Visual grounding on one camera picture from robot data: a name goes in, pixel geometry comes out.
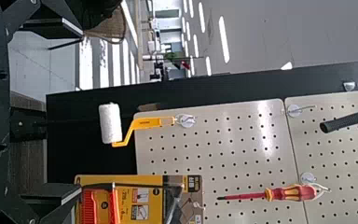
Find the white pegboard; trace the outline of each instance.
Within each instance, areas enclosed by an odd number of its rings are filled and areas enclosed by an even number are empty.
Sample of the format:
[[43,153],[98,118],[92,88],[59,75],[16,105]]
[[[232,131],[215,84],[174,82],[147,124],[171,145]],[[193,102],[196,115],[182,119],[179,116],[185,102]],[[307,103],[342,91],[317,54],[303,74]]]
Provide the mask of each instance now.
[[138,174],[202,175],[204,223],[306,223],[303,203],[216,200],[297,182],[283,110],[281,100],[267,100],[139,113],[190,114],[197,124],[137,131]]
[[309,224],[358,223],[358,125],[322,133],[322,121],[358,112],[358,91],[288,98],[286,106],[316,105],[288,118],[298,171],[311,172],[332,189],[307,202]]

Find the red tool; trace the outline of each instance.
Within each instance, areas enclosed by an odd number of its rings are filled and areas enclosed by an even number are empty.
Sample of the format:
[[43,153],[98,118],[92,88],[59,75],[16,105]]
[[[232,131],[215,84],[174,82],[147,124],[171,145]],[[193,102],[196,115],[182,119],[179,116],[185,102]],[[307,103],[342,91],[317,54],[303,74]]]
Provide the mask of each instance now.
[[292,185],[287,188],[266,189],[264,193],[250,193],[218,197],[217,200],[244,200],[266,198],[267,201],[290,200],[303,202],[316,198],[316,188],[310,185]]

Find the yellow roller handle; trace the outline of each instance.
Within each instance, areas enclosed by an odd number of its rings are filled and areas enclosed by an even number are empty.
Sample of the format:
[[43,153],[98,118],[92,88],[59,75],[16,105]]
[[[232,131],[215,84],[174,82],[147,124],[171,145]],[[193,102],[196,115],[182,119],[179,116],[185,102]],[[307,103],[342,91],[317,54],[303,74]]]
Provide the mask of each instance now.
[[130,141],[133,131],[135,130],[159,128],[162,126],[173,125],[174,123],[175,117],[135,119],[132,121],[124,141],[112,143],[112,147],[126,147]]

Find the paint roller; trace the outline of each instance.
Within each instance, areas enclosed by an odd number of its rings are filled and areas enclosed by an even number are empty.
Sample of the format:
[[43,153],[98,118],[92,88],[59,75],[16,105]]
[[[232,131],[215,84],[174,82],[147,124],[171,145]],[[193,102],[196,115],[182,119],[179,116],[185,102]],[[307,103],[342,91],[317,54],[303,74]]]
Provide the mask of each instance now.
[[99,112],[103,142],[105,144],[112,144],[112,147],[125,147],[129,143],[131,135],[135,130],[159,128],[173,125],[175,122],[178,122],[185,128],[192,127],[195,124],[195,118],[191,115],[135,119],[132,121],[123,141],[119,106],[113,103],[100,105]]

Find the black tube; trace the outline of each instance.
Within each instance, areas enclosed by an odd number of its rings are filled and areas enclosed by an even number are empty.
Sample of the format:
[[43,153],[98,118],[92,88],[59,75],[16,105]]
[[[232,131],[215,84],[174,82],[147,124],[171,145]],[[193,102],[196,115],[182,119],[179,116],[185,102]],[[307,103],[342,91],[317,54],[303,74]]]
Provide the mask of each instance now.
[[340,119],[329,120],[320,124],[324,133],[331,133],[341,128],[346,128],[358,124],[358,113],[348,115]]

